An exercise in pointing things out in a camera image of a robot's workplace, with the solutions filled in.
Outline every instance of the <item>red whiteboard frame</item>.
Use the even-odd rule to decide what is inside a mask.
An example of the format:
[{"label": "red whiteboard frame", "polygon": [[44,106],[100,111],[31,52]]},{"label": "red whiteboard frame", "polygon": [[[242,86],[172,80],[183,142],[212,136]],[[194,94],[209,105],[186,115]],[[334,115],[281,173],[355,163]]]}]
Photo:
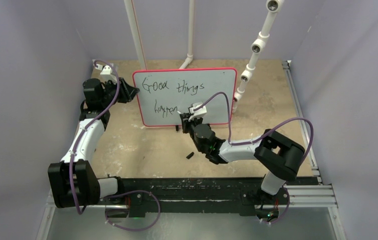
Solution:
[{"label": "red whiteboard frame", "polygon": [[[231,106],[230,106],[230,121],[231,118],[233,117],[232,109],[233,109],[233,96],[236,91],[236,82],[237,82],[237,70],[234,67],[210,67],[210,68],[189,68],[189,69],[154,69],[154,70],[139,70],[135,71],[132,75],[133,77],[133,85],[134,87],[136,86],[136,81],[134,81],[134,74],[136,73],[154,73],[154,72],[184,72],[184,71],[204,71],[204,70],[234,70],[235,75],[234,75],[234,86],[233,86],[233,95],[232,96],[227,96],[229,100],[231,101]],[[139,101],[139,95],[137,94],[137,103],[139,105],[139,110],[140,110],[140,116],[142,117],[142,123],[146,127],[174,127],[175,125],[146,125],[145,120],[143,119],[143,113],[142,113],[142,108],[140,107],[140,101]],[[228,122],[223,122],[223,123],[211,123],[211,125],[225,125],[228,124]]]}]

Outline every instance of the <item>white wall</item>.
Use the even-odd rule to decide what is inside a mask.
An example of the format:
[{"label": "white wall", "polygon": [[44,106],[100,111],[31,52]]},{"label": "white wall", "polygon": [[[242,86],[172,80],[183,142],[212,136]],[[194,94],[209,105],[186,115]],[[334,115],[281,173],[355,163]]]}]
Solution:
[{"label": "white wall", "polygon": [[378,239],[378,1],[327,0],[291,70],[348,239]]},{"label": "white wall", "polygon": [[90,62],[60,1],[0,0],[0,239],[35,239]]},{"label": "white wall", "polygon": [[[93,58],[137,59],[123,0],[64,0]],[[261,58],[292,59],[324,0],[287,0]],[[189,1],[134,0],[148,59],[185,59]],[[197,0],[194,56],[248,59],[268,11],[266,0]]]}]

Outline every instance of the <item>wooden floor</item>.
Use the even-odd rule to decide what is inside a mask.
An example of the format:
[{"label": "wooden floor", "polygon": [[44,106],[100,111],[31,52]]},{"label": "wooden floor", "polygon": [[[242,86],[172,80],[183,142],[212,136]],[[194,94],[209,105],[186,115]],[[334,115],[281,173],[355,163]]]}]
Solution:
[{"label": "wooden floor", "polygon": [[[132,73],[139,70],[138,62],[112,62],[118,64],[120,77],[133,85]],[[149,60],[147,65],[148,69],[177,69],[182,63],[183,60]],[[246,59],[194,60],[188,68],[233,67],[239,76],[247,63]],[[95,70],[93,77],[98,74],[99,71]],[[91,162],[98,178],[107,174],[124,178],[262,177],[268,172],[256,160],[215,165],[196,150],[188,134],[176,132],[174,127],[144,127],[137,99],[127,104],[115,104],[110,112],[108,127]],[[259,60],[232,117],[232,140],[258,136],[265,129],[295,116],[295,105],[281,61]],[[227,138],[227,126],[212,128],[219,138]],[[298,122],[288,123],[279,132],[304,146]],[[195,155],[186,159],[191,152]],[[298,176],[312,176],[308,159],[301,165]]]}]

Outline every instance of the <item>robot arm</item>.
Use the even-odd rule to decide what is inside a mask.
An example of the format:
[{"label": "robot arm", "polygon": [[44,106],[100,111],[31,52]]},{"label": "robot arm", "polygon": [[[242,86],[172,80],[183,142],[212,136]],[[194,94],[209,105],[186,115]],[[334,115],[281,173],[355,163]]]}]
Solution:
[{"label": "robot arm", "polygon": [[[199,117],[206,114],[206,108],[199,110],[202,111],[201,114],[193,110],[200,104],[196,103],[189,108],[189,113],[181,113],[180,119],[183,133],[190,134],[198,151],[205,154],[210,162],[227,164],[237,160],[260,161],[269,170],[261,184],[261,190],[271,196],[276,195],[286,181],[296,179],[305,153],[301,145],[276,131],[256,143],[253,143],[253,138],[232,143],[220,139],[210,125],[202,123],[203,118]],[[279,151],[275,153],[273,150],[278,147]]]},{"label": "robot arm", "polygon": [[[91,78],[83,83],[85,100],[80,106],[81,114],[78,132],[71,147],[61,161],[50,164],[48,168],[52,195],[56,206],[59,208],[75,206],[68,169],[76,142],[79,143],[74,153],[76,161],[73,163],[73,173],[74,185],[80,205],[96,204],[99,198],[115,194],[119,190],[122,190],[122,186],[118,186],[118,181],[115,177],[97,179],[90,167],[96,145],[108,125],[109,111],[106,111],[99,119],[95,120],[87,130],[85,128],[88,123],[111,103],[117,90],[117,84],[120,85],[120,92],[115,103],[131,102],[139,92],[139,89],[128,85],[121,77],[117,79],[112,74],[112,69],[109,66],[102,67],[101,65],[97,65],[96,68],[101,70],[100,76],[105,82],[101,82],[97,78]],[[78,136],[83,131],[85,133],[77,141]]]}]

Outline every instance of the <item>whiteboard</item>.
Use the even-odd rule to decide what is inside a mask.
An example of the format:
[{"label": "whiteboard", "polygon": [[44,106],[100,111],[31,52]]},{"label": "whiteboard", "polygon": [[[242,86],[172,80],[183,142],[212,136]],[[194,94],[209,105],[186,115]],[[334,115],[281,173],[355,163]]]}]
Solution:
[{"label": "whiteboard", "polygon": [[[181,125],[177,111],[188,113],[188,108],[205,102],[216,92],[229,98],[230,112],[236,87],[237,71],[234,68],[202,68],[146,70],[133,73],[143,124],[147,127]],[[227,104],[223,95],[208,103],[204,123],[227,124]]]}]

